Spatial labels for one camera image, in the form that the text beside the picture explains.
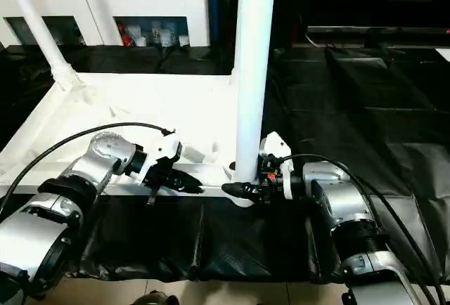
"black tarp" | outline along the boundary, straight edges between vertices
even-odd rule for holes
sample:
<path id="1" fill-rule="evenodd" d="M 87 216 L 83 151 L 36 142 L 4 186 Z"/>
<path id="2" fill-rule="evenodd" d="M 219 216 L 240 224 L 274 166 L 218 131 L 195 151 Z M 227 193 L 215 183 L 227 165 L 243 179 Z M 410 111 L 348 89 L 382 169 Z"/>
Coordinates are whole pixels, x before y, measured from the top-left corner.
<path id="1" fill-rule="evenodd" d="M 205 49 L 166 54 L 96 47 L 65 55 L 82 72 L 230 71 L 225 53 Z M 2 101 L 9 122 L 2 136 L 8 139 L 51 79 L 35 53 L 3 52 L 0 63 L 11 74 L 4 82 L 8 100 Z M 263 123 L 263 134 L 276 130 L 294 153 L 337 159 L 386 195 L 443 283 L 450 281 L 449 71 L 449 64 L 433 50 L 277 51 L 269 68 Z M 18 105 L 16 100 L 28 93 L 30 99 Z M 8 117 L 11 109 L 22 115 Z M 10 210 L 26 198 L 15 196 Z M 108 196 L 98 201 L 82 258 L 72 265 L 73 276 L 320 283 L 339 279 L 333 272 L 337 262 L 329 237 L 311 206 L 287 202 L 241 209 L 227 199 L 163 197 L 148 209 L 145 202 L 142 197 Z M 393 219 L 379 201 L 375 204 L 392 249 L 423 275 Z"/>

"white cylinder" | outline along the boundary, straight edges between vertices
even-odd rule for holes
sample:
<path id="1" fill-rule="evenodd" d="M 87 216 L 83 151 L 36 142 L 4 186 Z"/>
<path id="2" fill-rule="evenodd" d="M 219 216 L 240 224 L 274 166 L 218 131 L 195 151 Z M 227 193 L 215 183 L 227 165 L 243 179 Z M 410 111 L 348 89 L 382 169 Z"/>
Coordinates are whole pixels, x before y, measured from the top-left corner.
<path id="1" fill-rule="evenodd" d="M 274 0 L 239 0 L 235 67 L 238 135 L 234 181 L 256 179 Z"/>
<path id="2" fill-rule="evenodd" d="M 22 9 L 23 16 L 34 38 L 39 44 L 42 53 L 49 62 L 51 68 L 66 68 L 68 66 L 63 55 L 56 46 L 49 29 L 42 20 L 42 17 L 36 12 L 31 0 L 15 0 Z"/>

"white cabinet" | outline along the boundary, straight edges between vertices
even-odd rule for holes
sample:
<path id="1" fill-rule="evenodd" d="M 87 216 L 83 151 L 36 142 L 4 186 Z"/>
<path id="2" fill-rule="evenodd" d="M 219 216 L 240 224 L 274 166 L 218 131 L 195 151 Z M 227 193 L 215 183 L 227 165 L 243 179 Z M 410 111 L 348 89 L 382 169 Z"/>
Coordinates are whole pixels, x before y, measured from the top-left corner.
<path id="1" fill-rule="evenodd" d="M 189 35 L 191 46 L 210 44 L 207 0 L 32 1 L 59 44 L 123 45 L 118 22 L 139 27 L 147 38 L 155 21 L 176 25 L 180 34 Z M 15 0 L 0 0 L 0 42 L 5 47 L 34 43 L 22 16 Z"/>
<path id="2" fill-rule="evenodd" d="M 191 46 L 208 46 L 210 43 L 205 0 L 87 1 L 105 45 L 122 45 L 118 22 L 132 24 L 134 21 L 143 31 L 151 31 L 152 18 L 185 20 Z"/>
<path id="3" fill-rule="evenodd" d="M 86 0 L 32 0 L 59 44 L 101 45 L 100 32 Z M 0 42 L 35 44 L 15 0 L 0 0 Z"/>

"tile floor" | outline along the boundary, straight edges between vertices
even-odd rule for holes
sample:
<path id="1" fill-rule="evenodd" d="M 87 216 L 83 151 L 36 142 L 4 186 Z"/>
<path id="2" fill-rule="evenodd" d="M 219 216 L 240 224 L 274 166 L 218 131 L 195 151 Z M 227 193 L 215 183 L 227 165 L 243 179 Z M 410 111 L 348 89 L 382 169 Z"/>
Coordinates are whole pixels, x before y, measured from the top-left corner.
<path id="1" fill-rule="evenodd" d="M 343 285 L 308 283 L 221 283 L 188 281 L 164 284 L 156 280 L 99 282 L 64 279 L 41 302 L 27 305 L 130 305 L 153 290 L 175 294 L 181 305 L 341 305 Z M 450 287 L 444 287 L 450 296 Z"/>

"black cable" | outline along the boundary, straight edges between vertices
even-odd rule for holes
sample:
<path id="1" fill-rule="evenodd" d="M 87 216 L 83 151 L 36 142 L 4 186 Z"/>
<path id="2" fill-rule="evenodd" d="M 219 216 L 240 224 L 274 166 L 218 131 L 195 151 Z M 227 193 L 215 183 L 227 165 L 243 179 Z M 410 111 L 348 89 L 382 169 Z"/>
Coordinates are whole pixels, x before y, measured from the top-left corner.
<path id="1" fill-rule="evenodd" d="M 378 190 L 375 189 L 369 182 L 366 180 L 359 178 L 360 182 L 362 182 L 366 187 L 368 187 L 370 190 L 372 190 L 373 194 L 380 199 L 380 201 L 384 204 L 384 206 L 387 208 L 391 216 L 394 218 L 397 225 L 400 227 L 402 233 L 406 236 L 406 239 L 408 240 L 409 244 L 412 246 L 414 252 L 416 253 L 417 257 L 419 258 L 421 264 L 423 265 L 423 268 L 431 278 L 432 284 L 436 289 L 437 297 L 439 299 L 440 305 L 446 304 L 445 294 L 442 290 L 441 285 L 439 284 L 438 279 L 436 278 L 435 274 L 432 272 L 430 263 L 428 263 L 427 258 L 423 254 L 422 250 L 418 246 L 417 242 L 414 240 L 413 236 L 409 233 L 408 229 L 404 225 L 403 221 L 400 219 L 400 217 L 395 212 L 394 208 L 389 204 L 389 202 L 386 200 L 386 197 L 383 196 Z"/>
<path id="2" fill-rule="evenodd" d="M 108 129 L 108 128 L 113 128 L 113 127 L 121 127 L 121 126 L 142 126 L 142 127 L 147 127 L 147 128 L 151 128 L 151 129 L 156 129 L 158 131 L 161 131 L 161 133 L 166 136 L 171 134 L 171 131 L 168 131 L 162 127 L 159 126 L 155 126 L 153 124 L 146 124 L 143 122 L 117 122 L 114 124 L 105 124 L 103 126 L 98 126 L 98 127 L 94 127 L 91 129 L 87 129 L 85 131 L 81 131 L 79 133 L 76 133 L 72 136 L 69 136 L 68 138 L 65 138 L 64 140 L 56 143 L 55 145 L 52 145 L 49 149 L 47 149 L 46 151 L 44 151 L 42 154 L 38 155 L 34 160 L 32 160 L 15 178 L 15 180 L 12 182 L 12 184 L 10 185 L 8 191 L 6 192 L 6 194 L 3 197 L 3 201 L 1 202 L 1 206 L 0 206 L 0 216 L 1 213 L 4 210 L 4 207 L 6 205 L 6 203 L 8 202 L 10 196 L 13 194 L 14 190 L 17 188 L 17 186 L 19 185 L 19 182 L 23 179 L 23 177 L 36 165 L 39 163 L 39 161 L 41 161 L 44 157 L 46 157 L 48 154 L 52 153 L 53 151 L 57 150 L 59 147 L 61 147 L 62 145 L 65 145 L 66 143 L 69 143 L 70 141 L 75 140 L 76 138 L 79 138 L 81 136 L 85 136 L 87 134 L 93 133 L 95 131 L 101 131 L 103 129 Z"/>
<path id="3" fill-rule="evenodd" d="M 314 159 L 318 159 L 320 161 L 327 161 L 327 162 L 330 162 L 331 164 L 334 164 L 337 168 L 341 169 L 344 173 L 346 173 L 351 178 L 351 180 L 354 182 L 356 187 L 364 195 L 364 197 L 367 200 L 367 203 L 369 204 L 369 208 L 371 209 L 371 211 L 373 213 L 373 217 L 374 217 L 375 221 L 381 225 L 382 223 L 380 220 L 380 216 L 378 215 L 378 212 L 375 210 L 375 205 L 373 204 L 372 197 L 366 192 L 366 189 L 364 189 L 364 186 L 369 188 L 373 192 L 373 194 L 376 197 L 378 197 L 380 199 L 380 201 L 384 204 L 384 206 L 387 208 L 388 212 L 391 214 L 391 216 L 394 218 L 394 220 L 400 227 L 403 234 L 406 236 L 410 246 L 413 248 L 413 250 L 416 253 L 417 257 L 419 258 L 421 264 L 423 265 L 424 269 L 426 270 L 427 274 L 429 275 L 433 286 L 436 289 L 436 293 L 439 298 L 439 305 L 446 305 L 446 299 L 445 299 L 444 292 L 442 290 L 441 285 L 439 284 L 438 279 L 435 277 L 434 273 L 432 272 L 432 269 L 431 269 L 430 264 L 428 263 L 428 260 L 425 258 L 425 255 L 423 254 L 422 250 L 418 246 L 417 242 L 414 240 L 413 236 L 409 233 L 409 231 L 406 228 L 406 226 L 404 225 L 403 221 L 399 218 L 399 216 L 395 212 L 394 208 L 392 208 L 392 206 L 389 204 L 389 202 L 386 200 L 386 198 L 383 196 L 383 194 L 381 194 L 379 191 L 377 191 L 369 182 L 367 182 L 363 178 L 353 175 L 350 172 L 350 170 L 348 170 L 348 168 L 346 168 L 346 166 L 344 166 L 343 164 L 339 163 L 338 161 L 329 159 L 322 155 L 294 154 L 294 155 L 282 157 L 279 160 L 281 162 L 284 162 L 284 161 L 296 159 L 296 158 L 314 158 Z M 436 305 L 436 301 L 433 298 L 433 296 L 431 295 L 431 293 L 430 293 L 429 289 L 426 287 L 426 285 L 422 282 L 422 280 L 420 278 L 416 278 L 416 280 L 417 280 L 419 287 L 421 288 L 424 295 L 426 296 L 427 300 L 429 301 L 429 303 L 432 305 Z"/>

